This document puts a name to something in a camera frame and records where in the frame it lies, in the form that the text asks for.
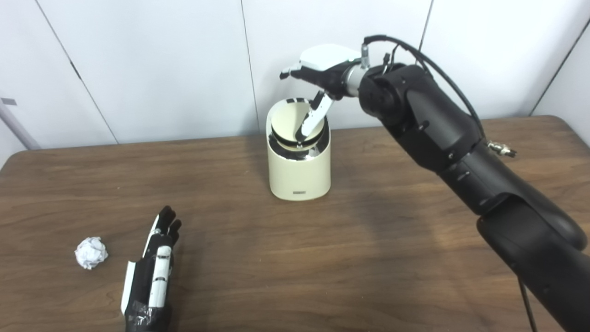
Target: black cable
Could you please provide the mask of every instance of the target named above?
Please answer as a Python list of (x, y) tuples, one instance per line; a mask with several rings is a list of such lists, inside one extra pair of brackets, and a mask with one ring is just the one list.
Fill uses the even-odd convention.
[(394, 50), (393, 50), (393, 51), (391, 51), (391, 62), (389, 62), (389, 66), (390, 66), (390, 67), (391, 67), (391, 66), (394, 64), (394, 59), (395, 59), (395, 51), (397, 51), (397, 50), (398, 50), (398, 47), (399, 47), (399, 44), (397, 44), (397, 45), (394, 47)]
[(522, 301), (525, 303), (526, 315), (529, 317), (530, 329), (533, 332), (537, 332), (537, 324), (535, 323), (535, 318), (533, 317), (533, 311), (530, 309), (529, 296), (527, 295), (525, 285), (523, 284), (522, 280), (520, 280), (520, 278), (518, 278), (518, 286), (520, 287)]
[(426, 55), (424, 55), (424, 53), (418, 51), (412, 45), (410, 45), (402, 40), (399, 40), (397, 38), (390, 37), (387, 35), (373, 35), (370, 37), (365, 37), (364, 45), (369, 45), (370, 43), (372, 43), (374, 41), (390, 41), (392, 43), (400, 45), (401, 47), (403, 47), (404, 49), (406, 49), (407, 51), (412, 53), (412, 55), (416, 58), (416, 60), (418, 60), (420, 65), (422, 65), (422, 68), (424, 68), (424, 71), (426, 72), (426, 74), (429, 74), (430, 76), (432, 76), (432, 75), (430, 74), (430, 71), (428, 70), (428, 67), (426, 67), (424, 62), (426, 61), (426, 63), (428, 63), (430, 66), (432, 66), (434, 68), (434, 70), (451, 86), (451, 88), (453, 89), (453, 91), (455, 91), (457, 96), (459, 96), (459, 98), (465, 104), (465, 107), (469, 111), (469, 114), (471, 115), (471, 117), (476, 122), (477, 126), (479, 127), (482, 138), (484, 138), (484, 139), (486, 138), (486, 133), (484, 132), (483, 126), (481, 125), (481, 120), (480, 120), (479, 116), (477, 115), (476, 110), (473, 108), (473, 105), (471, 105), (471, 103), (469, 102), (467, 97), (465, 97), (465, 95), (463, 94), (461, 89), (459, 89), (459, 87), (455, 84), (455, 82), (453, 82), (453, 80), (451, 80), (451, 78), (436, 63), (434, 63), (434, 61), (430, 60), (430, 58), (428, 58)]

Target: wooden table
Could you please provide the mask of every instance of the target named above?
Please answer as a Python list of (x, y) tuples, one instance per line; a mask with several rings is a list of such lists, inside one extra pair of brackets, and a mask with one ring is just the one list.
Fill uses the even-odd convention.
[[(590, 152), (571, 129), (484, 126), (590, 233)], [(183, 221), (172, 331), (529, 331), (516, 278), (441, 180), (382, 128), (334, 131), (332, 154), (332, 189), (302, 203), (270, 193), (262, 136), (16, 154), (0, 172), (0, 331), (123, 331), (126, 262), (166, 204)], [(74, 259), (87, 236), (109, 251), (92, 271)]]

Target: metal connector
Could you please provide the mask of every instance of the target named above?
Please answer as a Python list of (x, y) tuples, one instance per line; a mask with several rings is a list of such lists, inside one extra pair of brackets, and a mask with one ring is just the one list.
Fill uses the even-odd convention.
[(360, 67), (363, 69), (369, 69), (369, 46), (363, 44), (360, 48)]
[(487, 147), (490, 148), (490, 150), (492, 150), (495, 153), (497, 153), (498, 155), (507, 155), (510, 158), (516, 157), (516, 151), (515, 150), (512, 150), (506, 144), (488, 141), (487, 142)]

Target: crumpled paper ball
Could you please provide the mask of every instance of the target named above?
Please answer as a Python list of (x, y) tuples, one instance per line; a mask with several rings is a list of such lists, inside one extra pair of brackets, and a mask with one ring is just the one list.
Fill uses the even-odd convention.
[(109, 257), (107, 248), (100, 241), (100, 237), (97, 236), (87, 237), (78, 245), (74, 253), (78, 264), (88, 270), (92, 270), (92, 268)]

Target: connector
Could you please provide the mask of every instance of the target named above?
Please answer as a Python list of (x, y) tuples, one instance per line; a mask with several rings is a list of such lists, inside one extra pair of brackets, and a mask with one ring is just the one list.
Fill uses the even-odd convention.
[(510, 158), (516, 157), (516, 151), (515, 150), (512, 150), (506, 144), (488, 141), (487, 142), (487, 147), (490, 148), (490, 150), (492, 150), (495, 153), (497, 153), (498, 155), (507, 155)]

